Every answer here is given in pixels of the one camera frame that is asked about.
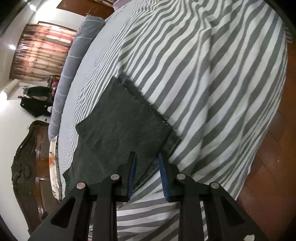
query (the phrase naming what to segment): dark gray cloth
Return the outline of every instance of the dark gray cloth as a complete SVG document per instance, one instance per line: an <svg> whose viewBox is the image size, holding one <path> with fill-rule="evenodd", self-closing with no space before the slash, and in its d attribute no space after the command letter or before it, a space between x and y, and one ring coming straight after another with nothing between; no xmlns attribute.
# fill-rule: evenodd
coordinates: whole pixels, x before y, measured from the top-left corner
<svg viewBox="0 0 296 241"><path fill-rule="evenodd" d="M160 151L170 155L180 138L122 74L113 77L91 114L76 125L78 146L64 172L66 194L79 182L90 185L116 173L137 153L135 188L158 169Z"/></svg>

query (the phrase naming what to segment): pink curtain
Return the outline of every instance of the pink curtain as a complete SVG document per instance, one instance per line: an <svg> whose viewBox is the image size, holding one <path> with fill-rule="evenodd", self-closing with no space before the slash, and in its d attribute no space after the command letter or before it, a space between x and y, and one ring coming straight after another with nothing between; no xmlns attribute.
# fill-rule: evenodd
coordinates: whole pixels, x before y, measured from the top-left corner
<svg viewBox="0 0 296 241"><path fill-rule="evenodd" d="M10 70L10 79L46 81L60 75L76 31L58 26L27 24Z"/></svg>

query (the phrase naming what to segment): white patterned pillow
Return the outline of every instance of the white patterned pillow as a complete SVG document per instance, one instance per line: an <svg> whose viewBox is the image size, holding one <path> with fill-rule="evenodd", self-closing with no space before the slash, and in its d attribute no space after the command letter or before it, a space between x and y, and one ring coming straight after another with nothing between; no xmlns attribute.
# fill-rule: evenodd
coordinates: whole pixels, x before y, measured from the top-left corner
<svg viewBox="0 0 296 241"><path fill-rule="evenodd" d="M59 159L57 152L58 135L52 139L49 147L49 175L52 185L52 194L58 200L62 199L61 176L59 173Z"/></svg>

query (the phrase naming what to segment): gray pillow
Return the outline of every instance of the gray pillow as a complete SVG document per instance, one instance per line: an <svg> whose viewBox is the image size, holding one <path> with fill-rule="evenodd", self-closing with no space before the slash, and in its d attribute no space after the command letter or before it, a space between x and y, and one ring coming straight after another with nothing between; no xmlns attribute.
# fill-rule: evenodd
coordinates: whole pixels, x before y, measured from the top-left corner
<svg viewBox="0 0 296 241"><path fill-rule="evenodd" d="M67 95L82 58L104 25L105 21L102 18L87 15L77 31L73 44L69 50L54 97L52 116L48 128L48 137L50 141L59 134L59 127Z"/></svg>

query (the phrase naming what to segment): blue gripper pad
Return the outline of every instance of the blue gripper pad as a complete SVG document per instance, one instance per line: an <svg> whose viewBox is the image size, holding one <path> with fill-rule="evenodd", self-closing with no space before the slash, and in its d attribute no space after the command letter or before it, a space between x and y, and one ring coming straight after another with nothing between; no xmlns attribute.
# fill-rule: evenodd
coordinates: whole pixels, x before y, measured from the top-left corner
<svg viewBox="0 0 296 241"><path fill-rule="evenodd" d="M161 153L158 156L158 161L159 161L159 171L160 171L161 183L163 185L163 195L165 196L166 200L169 201L169 199L170 199L169 181L168 181L168 176L165 171L165 165L163 163L163 157L162 157Z"/></svg>
<svg viewBox="0 0 296 241"><path fill-rule="evenodd" d="M137 169L137 155L133 156L133 161L131 164L131 169L128 175L128 199L131 199L131 196L133 195L133 183L135 180L135 175L136 175L136 169Z"/></svg>

